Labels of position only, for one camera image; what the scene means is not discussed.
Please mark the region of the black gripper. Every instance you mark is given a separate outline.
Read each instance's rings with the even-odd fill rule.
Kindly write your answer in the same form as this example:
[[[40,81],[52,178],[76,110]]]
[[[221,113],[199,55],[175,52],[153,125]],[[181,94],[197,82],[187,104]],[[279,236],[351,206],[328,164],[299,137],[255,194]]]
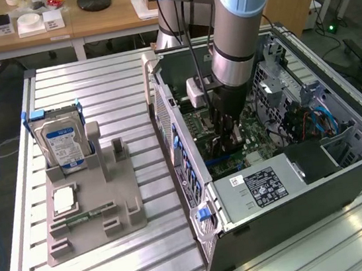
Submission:
[[[220,86],[213,89],[212,122],[216,130],[231,129],[239,125],[240,115],[247,97],[247,85]]]

